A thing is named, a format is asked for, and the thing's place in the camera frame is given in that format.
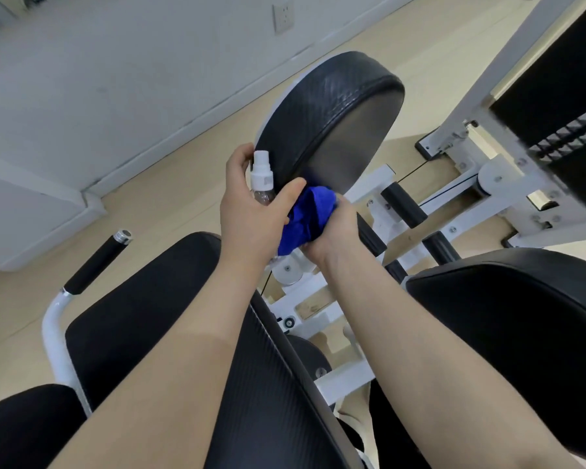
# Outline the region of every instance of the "blue towel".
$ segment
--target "blue towel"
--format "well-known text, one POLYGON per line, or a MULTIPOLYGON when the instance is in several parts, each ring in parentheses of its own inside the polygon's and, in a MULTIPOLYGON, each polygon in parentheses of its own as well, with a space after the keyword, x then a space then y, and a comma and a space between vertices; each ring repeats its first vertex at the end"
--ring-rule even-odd
POLYGON ((334 191, 323 186, 304 189, 289 212, 289 223, 282 230, 278 255, 288 255, 319 237, 335 209, 334 191))

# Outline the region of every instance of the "wooden floor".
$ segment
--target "wooden floor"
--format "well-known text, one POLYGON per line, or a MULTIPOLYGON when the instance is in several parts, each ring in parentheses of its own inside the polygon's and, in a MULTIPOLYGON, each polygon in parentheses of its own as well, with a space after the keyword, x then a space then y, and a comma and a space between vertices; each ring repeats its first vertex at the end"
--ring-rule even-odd
MULTIPOLYGON (((406 86, 397 122, 370 165, 388 163, 397 178, 423 163, 414 142, 438 126, 529 14, 526 0, 415 0, 338 51, 361 50, 406 86)), ((289 81, 203 133, 104 197, 108 216, 16 273, 0 273, 0 399, 52 381, 40 319, 65 280, 118 228, 135 241, 72 305, 64 324, 187 234, 219 232, 224 163, 237 144, 253 140, 289 81)), ((428 163, 402 182, 422 199, 457 176, 450 161, 428 163)), ((468 194, 391 244, 393 258, 471 204, 468 194)), ((463 256, 499 247, 508 225, 488 220, 463 234, 463 256)))

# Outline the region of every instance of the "wall outlet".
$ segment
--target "wall outlet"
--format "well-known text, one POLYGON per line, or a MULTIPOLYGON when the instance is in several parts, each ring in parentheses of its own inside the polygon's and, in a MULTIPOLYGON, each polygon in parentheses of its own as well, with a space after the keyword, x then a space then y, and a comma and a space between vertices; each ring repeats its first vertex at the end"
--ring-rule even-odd
POLYGON ((293 28, 294 22, 293 0, 286 0, 281 5, 273 5, 273 26, 276 34, 293 28))

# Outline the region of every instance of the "white baseboard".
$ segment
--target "white baseboard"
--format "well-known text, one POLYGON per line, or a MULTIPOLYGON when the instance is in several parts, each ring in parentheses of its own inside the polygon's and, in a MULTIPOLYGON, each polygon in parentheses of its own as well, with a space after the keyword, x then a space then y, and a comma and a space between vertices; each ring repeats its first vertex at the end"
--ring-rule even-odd
POLYGON ((79 213, 76 217, 52 230, 48 235, 30 245, 22 252, 1 262, 0 271, 16 271, 20 269, 35 257, 54 248, 56 245, 83 230, 90 223, 106 215, 106 209, 104 209, 100 197, 89 192, 83 194, 83 197, 87 204, 85 210, 79 213))
POLYGON ((307 65, 328 54, 332 49, 337 48, 344 42, 350 40, 368 27, 373 26, 384 17, 393 13, 393 11, 411 1, 412 0, 384 0, 382 3, 355 18, 342 28, 306 47, 306 49, 299 54, 282 63, 271 72, 246 86, 244 89, 235 93, 208 112, 197 117, 169 137, 160 141, 158 144, 143 151, 129 162, 121 165, 87 190, 96 196, 104 197, 110 191, 118 188, 126 181, 134 178, 137 174, 145 171, 157 161, 180 148, 180 146, 193 140, 199 134, 242 109, 265 92, 273 89, 276 85, 304 69, 307 65))

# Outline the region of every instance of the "person's right hand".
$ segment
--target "person's right hand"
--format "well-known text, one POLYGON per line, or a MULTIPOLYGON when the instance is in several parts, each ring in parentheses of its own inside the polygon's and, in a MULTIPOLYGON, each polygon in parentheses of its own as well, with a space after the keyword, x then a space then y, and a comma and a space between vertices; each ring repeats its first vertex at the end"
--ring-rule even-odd
POLYGON ((344 251, 362 245, 358 238, 356 209, 340 194, 337 194, 337 200, 338 206, 321 236, 301 247, 306 257, 320 269, 336 260, 344 251))

